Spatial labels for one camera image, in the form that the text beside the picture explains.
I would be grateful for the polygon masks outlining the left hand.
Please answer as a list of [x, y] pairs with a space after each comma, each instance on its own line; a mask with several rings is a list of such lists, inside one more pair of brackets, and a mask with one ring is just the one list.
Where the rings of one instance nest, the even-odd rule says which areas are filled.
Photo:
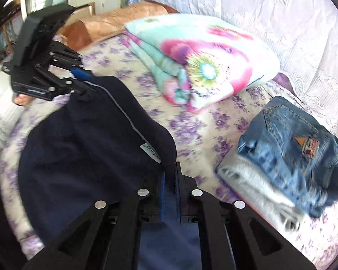
[[13, 98], [13, 103], [15, 103], [18, 106], [28, 107], [33, 102], [34, 97], [18, 94]]

